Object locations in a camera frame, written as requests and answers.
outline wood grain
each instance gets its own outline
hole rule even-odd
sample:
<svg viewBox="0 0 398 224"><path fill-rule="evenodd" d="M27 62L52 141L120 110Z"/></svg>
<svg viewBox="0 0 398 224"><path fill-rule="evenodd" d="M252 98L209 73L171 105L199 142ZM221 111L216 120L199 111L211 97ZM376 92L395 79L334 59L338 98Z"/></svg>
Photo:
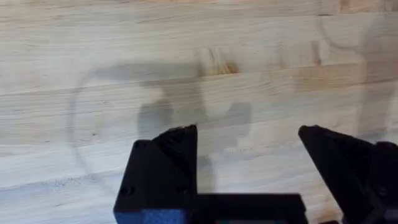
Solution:
<svg viewBox="0 0 398 224"><path fill-rule="evenodd" d="M393 0L0 2L0 223L114 223L132 143L199 128L201 192L341 216L297 130L398 142Z"/></svg>

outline butcher block countertop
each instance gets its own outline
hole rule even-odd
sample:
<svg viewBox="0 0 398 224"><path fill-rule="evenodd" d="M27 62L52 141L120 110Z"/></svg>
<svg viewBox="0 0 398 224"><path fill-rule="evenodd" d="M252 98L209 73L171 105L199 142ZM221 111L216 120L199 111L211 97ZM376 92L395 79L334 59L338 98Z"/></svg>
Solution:
<svg viewBox="0 0 398 224"><path fill-rule="evenodd" d="M341 217L297 131L398 142L397 11L395 0L1 1L0 223L115 223L133 142L188 124L199 192L298 192L311 223Z"/></svg>

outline wooden surface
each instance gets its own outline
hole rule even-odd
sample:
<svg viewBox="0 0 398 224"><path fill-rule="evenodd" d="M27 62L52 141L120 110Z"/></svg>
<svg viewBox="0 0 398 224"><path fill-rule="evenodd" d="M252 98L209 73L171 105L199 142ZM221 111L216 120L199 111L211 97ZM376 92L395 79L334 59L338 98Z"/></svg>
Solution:
<svg viewBox="0 0 398 224"><path fill-rule="evenodd" d="M398 142L398 2L0 2L0 223L114 223L132 143L198 124L200 192L300 192L297 136Z"/></svg>

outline black 3d-printed part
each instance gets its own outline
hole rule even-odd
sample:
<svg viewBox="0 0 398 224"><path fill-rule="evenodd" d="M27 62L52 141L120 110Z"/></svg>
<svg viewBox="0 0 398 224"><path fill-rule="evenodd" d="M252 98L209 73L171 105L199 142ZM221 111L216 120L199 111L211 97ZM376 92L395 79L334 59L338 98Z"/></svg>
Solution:
<svg viewBox="0 0 398 224"><path fill-rule="evenodd" d="M114 206L118 224L284 220L306 224L299 194L198 194L197 128L134 143Z"/></svg>

